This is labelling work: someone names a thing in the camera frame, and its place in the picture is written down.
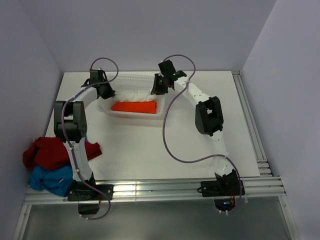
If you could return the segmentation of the white plastic basket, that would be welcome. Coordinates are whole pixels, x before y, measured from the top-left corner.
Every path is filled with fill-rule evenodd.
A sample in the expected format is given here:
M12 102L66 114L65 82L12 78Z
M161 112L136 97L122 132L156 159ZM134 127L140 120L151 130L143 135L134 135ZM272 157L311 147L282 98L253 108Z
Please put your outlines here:
M134 75L120 73L117 78L111 83L112 89L118 94L121 91L148 91L154 85L154 76ZM115 97L102 99L101 97L96 102L96 108L99 112L105 113L110 117L134 118L143 120L158 120L162 118L165 109L165 95L156 96L156 113L138 113L113 111L111 107L117 102Z

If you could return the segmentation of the white printed t-shirt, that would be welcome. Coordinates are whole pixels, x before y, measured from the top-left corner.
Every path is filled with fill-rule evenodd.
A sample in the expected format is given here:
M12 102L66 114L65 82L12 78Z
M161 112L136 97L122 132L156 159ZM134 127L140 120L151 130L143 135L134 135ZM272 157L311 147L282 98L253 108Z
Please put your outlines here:
M149 90L121 90L115 95L118 102L151 102L157 99L157 95Z

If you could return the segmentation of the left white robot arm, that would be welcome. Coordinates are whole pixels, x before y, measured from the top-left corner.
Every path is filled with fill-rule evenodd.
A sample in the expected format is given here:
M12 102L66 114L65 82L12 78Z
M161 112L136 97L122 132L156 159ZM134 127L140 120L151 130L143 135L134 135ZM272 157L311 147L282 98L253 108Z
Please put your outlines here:
M89 78L78 93L67 100L57 100L53 110L53 131L67 150L72 168L70 196L91 200L98 188L89 166L85 148L88 131L86 108L97 99L109 99L116 95L107 75L101 68L90 69Z

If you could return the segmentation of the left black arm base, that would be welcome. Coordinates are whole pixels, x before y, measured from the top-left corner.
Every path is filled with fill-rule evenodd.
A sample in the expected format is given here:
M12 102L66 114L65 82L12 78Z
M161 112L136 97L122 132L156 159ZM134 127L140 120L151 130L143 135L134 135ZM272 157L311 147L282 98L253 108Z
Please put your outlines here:
M81 215L95 215L100 209L102 201L112 200L114 185L99 184L95 186L101 193L92 190L91 188L80 185L79 187L72 187L67 195L67 201L71 203L78 203L78 213Z

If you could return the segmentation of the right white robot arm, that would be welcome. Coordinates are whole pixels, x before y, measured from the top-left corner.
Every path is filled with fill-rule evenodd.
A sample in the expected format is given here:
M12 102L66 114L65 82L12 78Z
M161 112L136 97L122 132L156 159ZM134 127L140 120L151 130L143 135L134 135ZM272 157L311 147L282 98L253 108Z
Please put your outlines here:
M153 87L150 93L161 96L167 94L169 88L174 90L175 87L178 87L179 91L169 102L162 122L162 141L165 150L171 158L184 164L195 164L207 159L217 158L218 165L215 175L222 179L216 183L216 189L222 195L229 194L234 188L234 183L227 177L234 175L236 180L240 180L241 177L236 165L228 156L229 153L223 139L224 116L220 99L217 96L205 94L191 82L191 79L196 73L195 65L193 66L193 72L190 76L187 76L182 70L176 70L169 57L160 62L158 67L159 73L154 75ZM196 130L201 135L208 137L211 146L217 149L218 153L195 160L183 160L171 152L166 140L166 124L171 107L180 96L184 96L194 107L194 124Z

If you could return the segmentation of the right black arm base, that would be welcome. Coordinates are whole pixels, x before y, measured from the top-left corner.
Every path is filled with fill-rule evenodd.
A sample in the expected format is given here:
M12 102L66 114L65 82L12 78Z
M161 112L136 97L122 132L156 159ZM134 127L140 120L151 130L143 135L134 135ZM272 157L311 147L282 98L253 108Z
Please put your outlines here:
M241 199L245 195L245 187L234 170L228 175L215 174L215 177L215 180L201 181L197 192L203 198L213 197L214 206L219 214L227 215L236 208L236 197Z

